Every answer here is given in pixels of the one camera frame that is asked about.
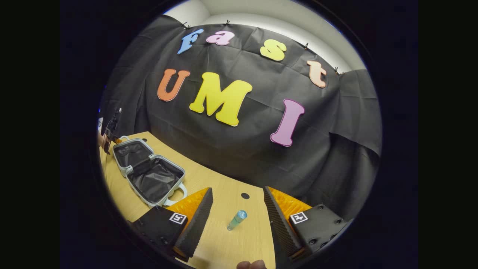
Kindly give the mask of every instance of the binder clip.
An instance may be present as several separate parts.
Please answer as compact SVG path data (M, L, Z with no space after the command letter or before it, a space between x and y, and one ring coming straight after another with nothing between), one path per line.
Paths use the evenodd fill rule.
M186 23L187 22L183 23L183 26L184 26L184 29L188 30L189 28L191 28L191 26L190 25L186 26Z

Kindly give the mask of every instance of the finger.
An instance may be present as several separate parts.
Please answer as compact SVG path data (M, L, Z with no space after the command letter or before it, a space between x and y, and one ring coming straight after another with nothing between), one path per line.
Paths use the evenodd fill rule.
M249 269L249 266L250 266L250 262L242 261L238 263L238 265L236 266L236 269Z
M263 260L256 260L250 265L250 269L266 269L266 265Z
M98 146L103 146L103 136L98 132Z
M103 147L107 144L110 143L111 139L106 136L106 134L103 135Z

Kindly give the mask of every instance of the wooden table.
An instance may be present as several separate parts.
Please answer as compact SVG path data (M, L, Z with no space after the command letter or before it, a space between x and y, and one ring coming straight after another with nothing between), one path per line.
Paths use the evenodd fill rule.
M194 256L187 262L197 269L236 268L241 261L263 259L268 269L275 268L269 216L261 188L228 178L216 173L176 152L151 133L130 135L129 138L146 138L155 154L162 155L186 170L184 185L188 194L211 187L214 202L206 222L201 240ZM105 154L100 148L101 165L114 202L123 216L136 221L149 208L134 193L127 180L121 175L113 155ZM244 199L245 192L250 198ZM178 189L169 199L177 201L183 197ZM238 210L247 212L247 219L234 230L226 226Z

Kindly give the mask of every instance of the suitcase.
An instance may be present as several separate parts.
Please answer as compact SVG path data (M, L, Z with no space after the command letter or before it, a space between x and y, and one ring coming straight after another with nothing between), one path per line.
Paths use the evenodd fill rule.
M113 146L113 156L121 174L128 180L131 188L150 208L170 206L177 201L168 198L178 188L187 197L183 184L186 171L168 160L154 154L153 149L140 138L129 139L122 136L122 143Z

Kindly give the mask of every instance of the suitcase lid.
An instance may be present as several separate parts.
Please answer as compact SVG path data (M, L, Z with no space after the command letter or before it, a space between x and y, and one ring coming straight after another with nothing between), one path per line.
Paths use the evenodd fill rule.
M154 152L142 139L134 138L113 146L113 155L122 168L135 166Z

